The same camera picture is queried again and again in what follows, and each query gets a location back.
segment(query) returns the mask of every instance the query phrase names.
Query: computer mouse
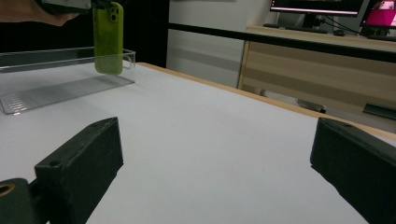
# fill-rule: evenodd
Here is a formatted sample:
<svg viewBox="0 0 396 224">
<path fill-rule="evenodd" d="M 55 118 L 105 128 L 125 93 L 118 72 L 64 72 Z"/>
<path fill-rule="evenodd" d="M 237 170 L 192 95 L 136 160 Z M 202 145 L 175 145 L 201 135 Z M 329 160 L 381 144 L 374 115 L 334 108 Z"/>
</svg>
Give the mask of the computer mouse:
<svg viewBox="0 0 396 224">
<path fill-rule="evenodd" d="M 335 30 L 332 32 L 333 35 L 338 35 L 338 36 L 344 36 L 346 35 L 346 32 L 343 30 Z"/>
</svg>

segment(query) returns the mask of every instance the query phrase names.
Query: white wall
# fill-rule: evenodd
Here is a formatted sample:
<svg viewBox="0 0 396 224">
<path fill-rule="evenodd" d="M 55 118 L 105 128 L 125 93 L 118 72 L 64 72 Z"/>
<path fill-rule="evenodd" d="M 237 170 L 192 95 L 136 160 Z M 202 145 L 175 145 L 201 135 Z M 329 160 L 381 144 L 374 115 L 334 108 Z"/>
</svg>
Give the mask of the white wall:
<svg viewBox="0 0 396 224">
<path fill-rule="evenodd" d="M 169 21 L 245 31 L 265 23 L 269 0 L 171 0 Z M 167 68 L 237 86 L 244 41 L 169 31 Z"/>
</svg>

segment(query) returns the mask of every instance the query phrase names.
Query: keyboard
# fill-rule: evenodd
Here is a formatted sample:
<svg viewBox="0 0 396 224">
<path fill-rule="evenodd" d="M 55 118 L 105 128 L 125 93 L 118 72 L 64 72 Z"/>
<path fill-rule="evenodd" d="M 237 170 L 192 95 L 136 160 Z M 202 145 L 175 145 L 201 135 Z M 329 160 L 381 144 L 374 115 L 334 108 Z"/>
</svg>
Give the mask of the keyboard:
<svg viewBox="0 0 396 224">
<path fill-rule="evenodd" d="M 367 37 L 367 39 L 384 40 L 384 41 L 396 42 L 396 36 L 367 35 L 366 37 Z"/>
<path fill-rule="evenodd" d="M 302 31 L 302 32 L 310 32 L 317 34 L 327 34 L 327 30 L 317 29 L 317 28 L 307 28 L 307 27 L 294 27 L 294 26 L 279 26 L 277 24 L 265 23 L 264 27 L 267 28 L 276 28 L 276 29 L 284 29 L 284 30 L 293 30 L 293 31 Z"/>
</svg>

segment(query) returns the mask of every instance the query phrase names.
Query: human hand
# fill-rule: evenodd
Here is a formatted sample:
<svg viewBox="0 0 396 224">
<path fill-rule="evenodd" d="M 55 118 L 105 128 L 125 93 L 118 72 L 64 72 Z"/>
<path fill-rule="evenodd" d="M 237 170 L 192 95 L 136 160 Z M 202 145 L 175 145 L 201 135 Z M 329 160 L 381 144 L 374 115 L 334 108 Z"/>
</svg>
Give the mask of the human hand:
<svg viewBox="0 0 396 224">
<path fill-rule="evenodd" d="M 51 15 L 35 0 L 0 0 L 0 21 L 3 22 L 38 21 L 62 26 L 76 16 L 77 13 Z"/>
</svg>

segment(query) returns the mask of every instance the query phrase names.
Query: desk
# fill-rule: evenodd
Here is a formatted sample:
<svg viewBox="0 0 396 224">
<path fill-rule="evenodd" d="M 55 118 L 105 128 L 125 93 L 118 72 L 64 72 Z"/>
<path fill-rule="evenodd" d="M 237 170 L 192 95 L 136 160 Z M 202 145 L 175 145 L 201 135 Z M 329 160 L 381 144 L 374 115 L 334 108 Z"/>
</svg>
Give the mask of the desk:
<svg viewBox="0 0 396 224">
<path fill-rule="evenodd" d="M 264 27 L 247 31 L 274 40 L 246 43 L 239 89 L 273 91 L 396 124 L 362 113 L 367 103 L 396 108 L 396 43 Z M 282 45 L 288 41 L 294 45 Z"/>
<path fill-rule="evenodd" d="M 135 80 L 0 116 L 0 179 L 32 181 L 54 149 L 116 116 L 125 164 L 88 223 L 366 223 L 310 168 L 320 114 L 143 63 Z"/>
</svg>

